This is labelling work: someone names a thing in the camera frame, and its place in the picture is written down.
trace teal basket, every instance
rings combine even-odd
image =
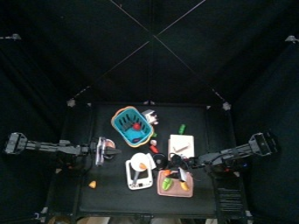
[[[133,128],[135,123],[141,124],[141,130]],[[126,139],[127,144],[134,148],[146,144],[155,133],[154,126],[138,112],[137,108],[131,106],[122,108],[117,112],[111,119],[111,124]]]

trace black curtain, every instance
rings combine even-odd
[[[58,143],[67,102],[21,42],[0,43],[0,147],[9,135],[22,132],[30,140]],[[0,222],[39,213],[53,179],[53,157],[25,152],[0,154]]]
[[[248,174],[249,203],[253,213],[298,223],[299,210],[299,45],[290,44],[265,73],[249,86],[234,106],[238,142],[254,133],[272,130],[281,151],[254,157]]]

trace green vegetable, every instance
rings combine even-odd
[[[174,184],[174,180],[171,178],[166,178],[163,180],[163,189],[167,191]]]

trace food item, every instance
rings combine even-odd
[[[139,168],[146,170],[147,169],[146,164],[141,163]]]
[[[94,180],[90,182],[89,187],[91,187],[93,189],[95,189],[98,186],[98,182]]]
[[[188,185],[188,182],[182,181],[182,189],[189,192],[192,190],[192,188]]]
[[[163,180],[163,189],[167,191],[174,184],[174,180],[171,178],[166,178]]]
[[[165,170],[163,171],[163,175],[167,177],[169,175],[171,175],[173,171],[171,170]]]

